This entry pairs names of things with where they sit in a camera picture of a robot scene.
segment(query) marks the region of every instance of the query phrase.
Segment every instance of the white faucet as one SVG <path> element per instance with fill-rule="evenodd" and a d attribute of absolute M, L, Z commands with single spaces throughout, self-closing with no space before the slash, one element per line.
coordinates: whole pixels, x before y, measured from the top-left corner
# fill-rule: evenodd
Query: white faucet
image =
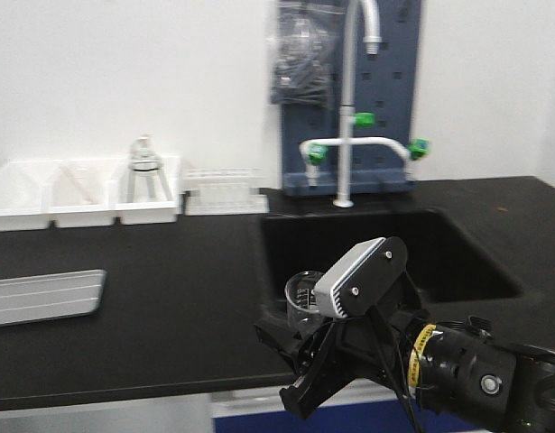
<path fill-rule="evenodd" d="M 412 153 L 409 149 L 405 148 L 400 142 L 397 140 L 393 140 L 391 138 L 386 137 L 349 137 L 349 147 L 351 146 L 359 146 L 359 145 L 371 145 L 371 144 L 378 144 L 385 147 L 389 147 L 392 151 L 394 151 L 397 156 L 399 156 L 403 161 L 403 172 L 405 173 L 405 178 L 407 180 L 412 179 L 412 174 L 410 171 L 410 159 L 412 158 Z M 301 155 L 303 156 L 303 160 L 305 161 L 305 176 L 307 177 L 307 182 L 310 187 L 316 187 L 317 181 L 319 178 L 319 166 L 317 163 L 311 161 L 311 156 L 315 153 L 314 146 L 341 146 L 344 143 L 344 139 L 342 138 L 319 138 L 317 140 L 306 140 L 299 145 L 299 150 Z M 336 206 L 338 206 L 337 200 L 339 200 L 339 191 L 338 188 L 338 198 L 334 201 Z"/>
<path fill-rule="evenodd" d="M 353 206 L 353 202 L 349 199 L 349 189 L 351 178 L 351 145 L 356 113 L 354 99 L 356 81 L 357 12 L 359 4 L 361 4 L 365 20 L 364 42 L 367 53 L 377 54 L 378 45 L 382 41 L 379 34 L 379 11 L 377 2 L 375 0 L 349 0 L 346 11 L 343 47 L 343 83 L 341 88 L 341 107 L 339 108 L 339 138 L 318 140 L 319 144 L 339 146 L 338 197 L 333 201 L 333 204 L 339 207 Z M 307 164 L 308 182 L 310 185 L 315 185 L 319 169 L 308 163 L 308 151 L 310 149 L 310 143 L 312 142 L 314 142 L 314 140 L 308 140 L 302 143 L 300 145 L 300 150 Z"/>

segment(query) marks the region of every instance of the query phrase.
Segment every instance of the white plastic bin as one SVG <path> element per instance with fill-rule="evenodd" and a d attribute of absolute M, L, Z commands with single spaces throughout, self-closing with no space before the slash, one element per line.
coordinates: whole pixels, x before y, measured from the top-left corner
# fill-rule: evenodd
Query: white plastic bin
<path fill-rule="evenodd" d="M 0 168 L 0 231 L 47 228 L 51 176 L 58 161 L 10 161 Z"/>
<path fill-rule="evenodd" d="M 165 195 L 159 177 L 153 176 L 156 197 L 149 197 L 146 180 L 142 176 L 136 176 L 134 181 L 133 201 L 127 200 L 129 188 L 128 162 L 121 164 L 115 175 L 117 201 L 116 212 L 121 218 L 121 223 L 131 224 L 153 224 L 172 223 L 177 220 L 180 213 L 180 157 L 162 156 L 162 169 L 167 180 L 171 199 Z"/>
<path fill-rule="evenodd" d="M 110 226 L 116 211 L 115 170 L 123 159 L 82 159 L 59 164 L 50 212 L 58 227 Z"/>

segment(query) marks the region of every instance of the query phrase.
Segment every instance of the yellow label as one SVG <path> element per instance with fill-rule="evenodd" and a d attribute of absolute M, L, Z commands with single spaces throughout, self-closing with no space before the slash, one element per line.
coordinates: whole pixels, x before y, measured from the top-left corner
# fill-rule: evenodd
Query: yellow label
<path fill-rule="evenodd" d="M 420 358 L 425 350 L 425 345 L 430 341 L 433 331 L 436 330 L 436 326 L 429 324 L 420 332 L 418 337 L 415 339 L 415 344 L 413 345 L 412 354 L 410 355 L 410 368 L 408 370 L 408 382 L 411 387 L 415 388 L 420 384 Z"/>

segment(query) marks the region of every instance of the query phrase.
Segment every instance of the black sink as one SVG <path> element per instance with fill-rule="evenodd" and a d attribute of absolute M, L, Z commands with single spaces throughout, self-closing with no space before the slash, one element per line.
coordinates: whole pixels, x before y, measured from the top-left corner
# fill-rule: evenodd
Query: black sink
<path fill-rule="evenodd" d="M 269 307 L 285 311 L 283 287 L 297 272 L 325 272 L 354 244 L 399 236 L 407 270 L 425 304 L 515 298 L 518 284 L 438 211 L 260 218 L 262 284 Z"/>

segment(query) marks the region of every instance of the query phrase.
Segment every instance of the robotic arm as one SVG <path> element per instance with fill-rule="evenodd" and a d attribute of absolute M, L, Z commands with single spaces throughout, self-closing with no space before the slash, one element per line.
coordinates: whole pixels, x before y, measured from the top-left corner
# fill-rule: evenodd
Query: robotic arm
<path fill-rule="evenodd" d="M 496 341 L 482 318 L 432 323 L 406 263 L 397 237 L 357 244 L 310 281 L 310 332 L 255 324 L 297 377 L 280 391 L 285 409 L 306 419 L 363 377 L 394 390 L 416 433 L 413 397 L 494 432 L 555 433 L 555 351 Z"/>

